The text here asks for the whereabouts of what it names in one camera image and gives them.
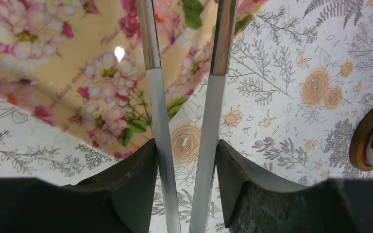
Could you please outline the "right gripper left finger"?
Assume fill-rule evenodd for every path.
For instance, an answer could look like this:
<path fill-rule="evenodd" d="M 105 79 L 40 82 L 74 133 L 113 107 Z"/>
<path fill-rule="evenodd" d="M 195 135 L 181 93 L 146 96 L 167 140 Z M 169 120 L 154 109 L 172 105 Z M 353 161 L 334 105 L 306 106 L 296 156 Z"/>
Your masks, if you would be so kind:
<path fill-rule="evenodd" d="M 102 192 L 103 206 L 131 233 L 147 233 L 156 184 L 157 147 L 150 139 L 135 153 L 67 189 Z"/>

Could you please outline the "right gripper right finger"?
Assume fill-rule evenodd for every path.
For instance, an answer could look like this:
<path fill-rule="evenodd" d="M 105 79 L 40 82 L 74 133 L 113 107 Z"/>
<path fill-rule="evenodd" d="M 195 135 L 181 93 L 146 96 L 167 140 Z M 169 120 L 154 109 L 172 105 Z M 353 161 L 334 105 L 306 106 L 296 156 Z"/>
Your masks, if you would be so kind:
<path fill-rule="evenodd" d="M 224 140 L 216 150 L 224 225 L 231 233 L 277 233 L 288 229 L 293 198 L 307 187 L 273 174 Z"/>

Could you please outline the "brown wooden saucer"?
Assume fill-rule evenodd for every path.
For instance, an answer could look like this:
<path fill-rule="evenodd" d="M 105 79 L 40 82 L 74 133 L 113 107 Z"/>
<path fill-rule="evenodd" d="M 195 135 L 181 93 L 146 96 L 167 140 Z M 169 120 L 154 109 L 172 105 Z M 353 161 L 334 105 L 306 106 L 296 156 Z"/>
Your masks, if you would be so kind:
<path fill-rule="evenodd" d="M 373 109 L 371 109 L 358 124 L 349 148 L 349 159 L 351 164 L 362 170 L 371 171 L 371 166 L 366 160 L 366 147 L 373 133 Z"/>

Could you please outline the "floral dessert tray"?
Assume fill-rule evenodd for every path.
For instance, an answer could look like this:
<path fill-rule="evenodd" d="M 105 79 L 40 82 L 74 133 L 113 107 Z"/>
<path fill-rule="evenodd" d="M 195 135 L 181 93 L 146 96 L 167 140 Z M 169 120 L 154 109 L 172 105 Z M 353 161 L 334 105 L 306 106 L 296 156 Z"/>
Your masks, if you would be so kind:
<path fill-rule="evenodd" d="M 169 120 L 208 76 L 219 0 L 153 0 Z M 0 0 L 0 108 L 125 158 L 152 137 L 136 0 Z"/>

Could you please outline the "metal tongs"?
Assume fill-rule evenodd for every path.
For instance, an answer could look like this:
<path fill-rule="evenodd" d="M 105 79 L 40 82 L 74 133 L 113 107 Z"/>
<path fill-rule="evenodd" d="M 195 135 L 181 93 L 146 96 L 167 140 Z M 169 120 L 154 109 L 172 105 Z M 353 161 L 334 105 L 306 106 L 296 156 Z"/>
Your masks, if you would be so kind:
<path fill-rule="evenodd" d="M 170 144 L 169 117 L 159 53 L 153 2 L 136 2 L 152 108 L 153 133 L 158 149 L 158 165 L 162 184 L 167 230 L 181 231 L 178 198 Z M 215 172 L 216 148 L 219 141 L 220 115 L 235 32 L 238 2 L 221 0 L 218 5 L 215 39 L 206 92 L 201 142 L 197 162 L 193 205 L 189 231 L 207 231 L 209 207 Z"/>

